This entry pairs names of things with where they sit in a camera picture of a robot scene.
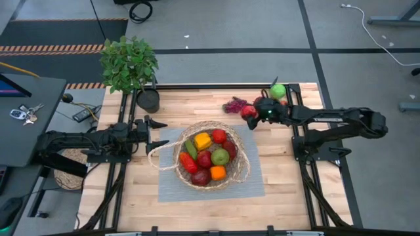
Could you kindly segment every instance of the potted plant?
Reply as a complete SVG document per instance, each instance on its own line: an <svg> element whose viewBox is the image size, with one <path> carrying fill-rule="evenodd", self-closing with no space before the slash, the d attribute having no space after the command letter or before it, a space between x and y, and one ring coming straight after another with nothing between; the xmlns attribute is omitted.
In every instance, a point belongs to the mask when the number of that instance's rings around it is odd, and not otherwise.
<svg viewBox="0 0 420 236"><path fill-rule="evenodd" d="M144 88L145 84L156 82L155 69L159 69L153 48L144 40L138 41L134 36L131 40L122 36L118 42L105 40L105 49L100 63L104 68L104 85L115 90L130 94L133 89L141 89L137 104L148 113L159 110L159 93L153 88Z"/></svg>

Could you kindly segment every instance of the black floor mat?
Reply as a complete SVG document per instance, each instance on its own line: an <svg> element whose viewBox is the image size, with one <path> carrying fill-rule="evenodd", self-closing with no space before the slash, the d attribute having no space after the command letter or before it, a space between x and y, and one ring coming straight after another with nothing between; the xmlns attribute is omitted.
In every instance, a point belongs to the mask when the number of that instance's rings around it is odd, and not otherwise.
<svg viewBox="0 0 420 236"><path fill-rule="evenodd" d="M125 35L127 20L101 20L105 36L119 41ZM96 20L13 20L0 35L1 46L11 45L89 45L102 44Z"/></svg>
<svg viewBox="0 0 420 236"><path fill-rule="evenodd" d="M67 80L67 83L102 82L102 67L96 54L53 56L1 56L0 62L34 72L42 77ZM19 73L0 66L0 73Z"/></svg>

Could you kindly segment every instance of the white cable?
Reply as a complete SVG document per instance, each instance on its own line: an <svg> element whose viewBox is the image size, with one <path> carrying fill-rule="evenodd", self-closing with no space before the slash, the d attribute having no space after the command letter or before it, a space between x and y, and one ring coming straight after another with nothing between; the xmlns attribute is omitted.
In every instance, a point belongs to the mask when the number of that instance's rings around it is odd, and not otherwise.
<svg viewBox="0 0 420 236"><path fill-rule="evenodd" d="M379 47L381 47L385 52L387 52L388 54L389 54L389 56L391 56L392 57L392 59L394 59L395 61L396 61L396 63L398 63L398 64L400 64L401 66L420 66L420 63L415 63L415 64L403 64L403 63L401 63L399 60L397 60L395 57L394 57L394 55L392 55L385 47L382 47L373 37L372 37L372 35L369 33L369 31L368 31L368 29L366 29L366 26L365 26L365 12L362 10L362 9L360 9L360 8L358 8L358 7L353 7L353 6L351 6L351 5L346 5L346 4L341 4L341 7L344 7L344 8L352 8L352 9L357 9L357 10L359 10L362 14L363 14L363 17L362 17L362 26L363 26L363 28L365 29L365 31L366 31L366 33L370 36L370 38L373 40L373 42L376 44L376 45L378 45Z"/></svg>

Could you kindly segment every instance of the basket handle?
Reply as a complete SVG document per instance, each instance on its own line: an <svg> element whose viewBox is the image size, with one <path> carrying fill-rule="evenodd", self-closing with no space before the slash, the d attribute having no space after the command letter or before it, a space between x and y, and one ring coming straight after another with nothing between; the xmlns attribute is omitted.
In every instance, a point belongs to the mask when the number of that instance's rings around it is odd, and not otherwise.
<svg viewBox="0 0 420 236"><path fill-rule="evenodd" d="M246 157L247 155L245 154L245 152L243 150L240 149L239 151L241 152L242 156L245 157L244 158L244 160L245 160L245 168L247 169L246 170L247 172L245 173L245 176L242 179L237 180L237 179L232 178L231 181L233 181L235 183L243 183L243 182L245 182L245 180L247 180L247 178L249 176L249 173L251 172L251 164L249 164L249 160Z"/></svg>
<svg viewBox="0 0 420 236"><path fill-rule="evenodd" d="M173 170L173 169L175 169L179 165L178 159L175 161L175 164L170 166L170 167L158 167L157 165L153 164L152 155L155 151L159 151L163 148L171 148L175 145L183 144L184 142L185 142L185 140L181 140L181 141L178 141L178 142L173 142L171 144L165 144L165 145L162 145L162 146L157 147L157 148L153 149L152 151L150 151L149 154L147 154L147 159L149 160L150 165L152 167L158 169L158 170Z"/></svg>

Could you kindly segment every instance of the gray placemat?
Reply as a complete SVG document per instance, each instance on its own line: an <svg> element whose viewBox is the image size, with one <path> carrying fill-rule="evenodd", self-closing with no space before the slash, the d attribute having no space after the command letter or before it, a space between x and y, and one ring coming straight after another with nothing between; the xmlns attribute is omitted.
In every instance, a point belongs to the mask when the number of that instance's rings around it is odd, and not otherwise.
<svg viewBox="0 0 420 236"><path fill-rule="evenodd" d="M243 140L245 152L251 163L251 174L241 184L231 184L226 189L203 192L182 183L173 170L160 171L159 173L159 202L196 201L213 199L231 199L240 197L265 196L263 175L261 173L257 144L253 133L246 126L233 126ZM176 142L185 128L162 128L162 139ZM160 167L169 167L173 164L173 147L163 149L159 156Z"/></svg>

